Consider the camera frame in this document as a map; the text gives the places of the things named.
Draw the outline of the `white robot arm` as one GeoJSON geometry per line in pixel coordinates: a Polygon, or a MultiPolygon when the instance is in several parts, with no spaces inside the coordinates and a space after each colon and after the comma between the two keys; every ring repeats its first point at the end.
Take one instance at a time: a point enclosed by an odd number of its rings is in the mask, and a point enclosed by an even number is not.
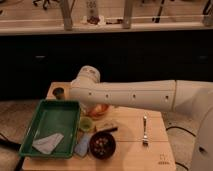
{"type": "Polygon", "coordinates": [[[86,65],[71,81],[69,95],[86,110],[108,104],[191,116],[199,128],[189,171],[213,171],[213,82],[101,82],[100,72],[86,65]]]}

